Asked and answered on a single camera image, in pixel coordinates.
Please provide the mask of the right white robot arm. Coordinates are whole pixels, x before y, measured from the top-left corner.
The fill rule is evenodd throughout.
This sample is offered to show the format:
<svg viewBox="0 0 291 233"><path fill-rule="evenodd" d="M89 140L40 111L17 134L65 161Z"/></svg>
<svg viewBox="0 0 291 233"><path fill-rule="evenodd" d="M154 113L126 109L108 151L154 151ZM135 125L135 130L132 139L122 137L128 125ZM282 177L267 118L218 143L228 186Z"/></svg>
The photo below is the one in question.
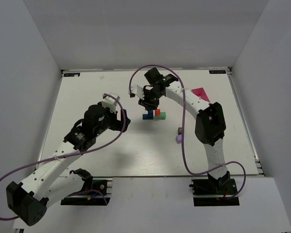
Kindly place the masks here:
<svg viewBox="0 0 291 233"><path fill-rule="evenodd" d="M220 192L230 179L230 173L225 165L223 138L226 130L226 123L221 104L210 103L201 99L191 90L184 87L182 80L176 74L163 76L152 68L145 73L149 85L144 87L136 86L139 105L147 111L156 110L159 106L159 99L167 97L180 104L183 113L190 113L195 119L194 133L197 139L204 145L208 171L207 176L212 188Z"/></svg>

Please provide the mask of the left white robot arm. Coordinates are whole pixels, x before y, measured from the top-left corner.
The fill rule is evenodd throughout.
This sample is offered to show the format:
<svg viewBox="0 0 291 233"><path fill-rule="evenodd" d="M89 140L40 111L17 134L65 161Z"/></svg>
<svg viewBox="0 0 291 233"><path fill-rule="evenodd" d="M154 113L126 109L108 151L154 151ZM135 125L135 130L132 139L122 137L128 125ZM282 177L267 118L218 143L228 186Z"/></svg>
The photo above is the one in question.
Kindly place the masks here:
<svg viewBox="0 0 291 233"><path fill-rule="evenodd" d="M125 132L130 124L127 111L91 105L84 117L75 122L71 131L48 161L21 182L11 182L6 188L8 207L28 226L38 223L55 202L70 194L94 191L93 176L85 169L71 170L64 179L59 176L95 143L106 130Z"/></svg>

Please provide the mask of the grey wood block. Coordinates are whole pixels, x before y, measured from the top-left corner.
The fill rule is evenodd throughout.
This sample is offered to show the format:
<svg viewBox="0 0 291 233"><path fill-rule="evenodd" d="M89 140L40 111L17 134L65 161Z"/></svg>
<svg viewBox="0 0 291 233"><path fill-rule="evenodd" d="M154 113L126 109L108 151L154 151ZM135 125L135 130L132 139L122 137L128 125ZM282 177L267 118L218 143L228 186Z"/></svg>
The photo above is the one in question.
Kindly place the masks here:
<svg viewBox="0 0 291 233"><path fill-rule="evenodd" d="M179 128L178 128L178 135L181 135L182 132L183 132L183 128L182 128L182 127L179 127Z"/></svg>

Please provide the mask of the red wood block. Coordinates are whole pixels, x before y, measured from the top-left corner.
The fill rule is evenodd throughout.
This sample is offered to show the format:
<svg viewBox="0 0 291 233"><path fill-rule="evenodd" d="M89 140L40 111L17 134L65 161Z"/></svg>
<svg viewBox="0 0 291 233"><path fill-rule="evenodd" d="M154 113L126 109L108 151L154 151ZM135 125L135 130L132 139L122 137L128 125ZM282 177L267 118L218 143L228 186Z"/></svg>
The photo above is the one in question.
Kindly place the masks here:
<svg viewBox="0 0 291 233"><path fill-rule="evenodd" d="M154 111L154 115L155 115L156 117L160 117L160 116L161 116L161 111L160 111L160 109L155 110L155 111Z"/></svg>

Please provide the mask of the dark blue wood block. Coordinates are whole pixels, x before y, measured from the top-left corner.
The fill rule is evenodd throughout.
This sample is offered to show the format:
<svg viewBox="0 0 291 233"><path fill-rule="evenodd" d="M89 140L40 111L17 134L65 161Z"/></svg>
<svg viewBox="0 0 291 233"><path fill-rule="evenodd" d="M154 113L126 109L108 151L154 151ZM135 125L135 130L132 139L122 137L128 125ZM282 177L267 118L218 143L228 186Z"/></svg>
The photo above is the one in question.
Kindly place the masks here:
<svg viewBox="0 0 291 233"><path fill-rule="evenodd" d="M142 115L142 119L143 120L153 120L154 116L153 115L149 115L149 114L143 114Z"/></svg>

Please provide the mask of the pink plastic box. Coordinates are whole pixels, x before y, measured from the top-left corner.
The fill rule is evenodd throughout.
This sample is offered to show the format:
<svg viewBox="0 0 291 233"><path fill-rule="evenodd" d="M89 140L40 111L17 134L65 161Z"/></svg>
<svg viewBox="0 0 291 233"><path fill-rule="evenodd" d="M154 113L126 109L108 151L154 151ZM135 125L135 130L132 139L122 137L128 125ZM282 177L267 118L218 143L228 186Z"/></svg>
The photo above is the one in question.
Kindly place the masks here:
<svg viewBox="0 0 291 233"><path fill-rule="evenodd" d="M204 88L201 87L201 88L192 89L191 92L194 93L199 98L201 98L202 100L210 102Z"/></svg>

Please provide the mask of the green wood block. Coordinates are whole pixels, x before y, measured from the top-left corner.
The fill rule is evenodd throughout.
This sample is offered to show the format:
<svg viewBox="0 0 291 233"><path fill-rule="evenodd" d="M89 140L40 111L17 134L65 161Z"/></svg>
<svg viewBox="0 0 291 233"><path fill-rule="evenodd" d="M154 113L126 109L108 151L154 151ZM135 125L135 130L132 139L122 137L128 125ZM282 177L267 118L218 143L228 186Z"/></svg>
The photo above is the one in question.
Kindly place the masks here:
<svg viewBox="0 0 291 233"><path fill-rule="evenodd" d="M160 114L154 115L155 120L165 120L166 119L166 112L160 112Z"/></svg>

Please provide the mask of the lilac wood block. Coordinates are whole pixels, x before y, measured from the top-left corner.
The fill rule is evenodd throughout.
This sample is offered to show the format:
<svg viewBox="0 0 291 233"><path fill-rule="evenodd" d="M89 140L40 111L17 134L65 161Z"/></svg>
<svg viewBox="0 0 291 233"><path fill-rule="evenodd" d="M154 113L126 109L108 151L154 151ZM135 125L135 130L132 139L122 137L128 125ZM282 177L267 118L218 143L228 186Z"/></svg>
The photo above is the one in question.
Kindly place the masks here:
<svg viewBox="0 0 291 233"><path fill-rule="evenodd" d="M178 144L181 144L182 143L182 135L181 134L179 134L179 135L176 136L176 142Z"/></svg>

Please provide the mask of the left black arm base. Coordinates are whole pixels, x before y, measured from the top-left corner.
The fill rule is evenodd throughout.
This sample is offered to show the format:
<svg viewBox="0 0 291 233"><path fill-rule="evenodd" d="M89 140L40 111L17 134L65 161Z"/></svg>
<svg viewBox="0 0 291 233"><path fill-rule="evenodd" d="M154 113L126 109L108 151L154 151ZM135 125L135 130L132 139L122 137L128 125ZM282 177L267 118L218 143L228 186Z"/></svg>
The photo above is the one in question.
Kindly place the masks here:
<svg viewBox="0 0 291 233"><path fill-rule="evenodd" d="M62 206L107 206L112 194L113 180L93 179L92 185L61 200Z"/></svg>

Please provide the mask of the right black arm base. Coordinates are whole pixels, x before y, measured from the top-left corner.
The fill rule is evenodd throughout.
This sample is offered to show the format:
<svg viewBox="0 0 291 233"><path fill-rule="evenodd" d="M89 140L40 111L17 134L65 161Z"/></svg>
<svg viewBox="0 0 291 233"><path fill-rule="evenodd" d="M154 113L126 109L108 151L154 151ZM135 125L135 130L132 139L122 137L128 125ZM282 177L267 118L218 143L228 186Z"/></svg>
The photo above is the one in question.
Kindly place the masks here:
<svg viewBox="0 0 291 233"><path fill-rule="evenodd" d="M230 179L223 189L216 191L211 187L207 179L195 179L189 185L193 192L195 207L218 207L218 206L239 206L237 196L230 198L237 193L237 186L234 179Z"/></svg>

